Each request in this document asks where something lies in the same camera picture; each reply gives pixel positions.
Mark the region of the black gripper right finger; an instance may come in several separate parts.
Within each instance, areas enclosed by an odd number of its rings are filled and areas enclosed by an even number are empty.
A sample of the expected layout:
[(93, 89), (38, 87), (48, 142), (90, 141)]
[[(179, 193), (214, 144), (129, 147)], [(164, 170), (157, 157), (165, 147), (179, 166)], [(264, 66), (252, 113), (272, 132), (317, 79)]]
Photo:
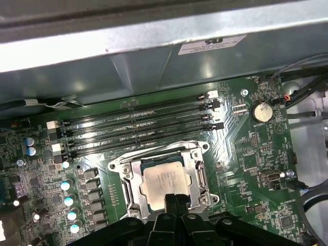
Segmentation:
[(216, 222), (211, 223), (203, 213), (189, 213), (189, 202), (188, 195), (177, 195), (178, 214), (190, 245), (300, 245), (246, 223), (228, 212), (218, 214)]

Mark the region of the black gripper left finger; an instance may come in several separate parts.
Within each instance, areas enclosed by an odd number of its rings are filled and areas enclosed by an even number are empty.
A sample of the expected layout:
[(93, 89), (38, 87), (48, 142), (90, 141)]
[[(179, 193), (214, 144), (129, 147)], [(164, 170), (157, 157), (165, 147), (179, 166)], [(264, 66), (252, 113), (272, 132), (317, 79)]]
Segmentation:
[(134, 217), (124, 218), (69, 245), (174, 245), (177, 218), (176, 197), (165, 196), (165, 212), (143, 223)]

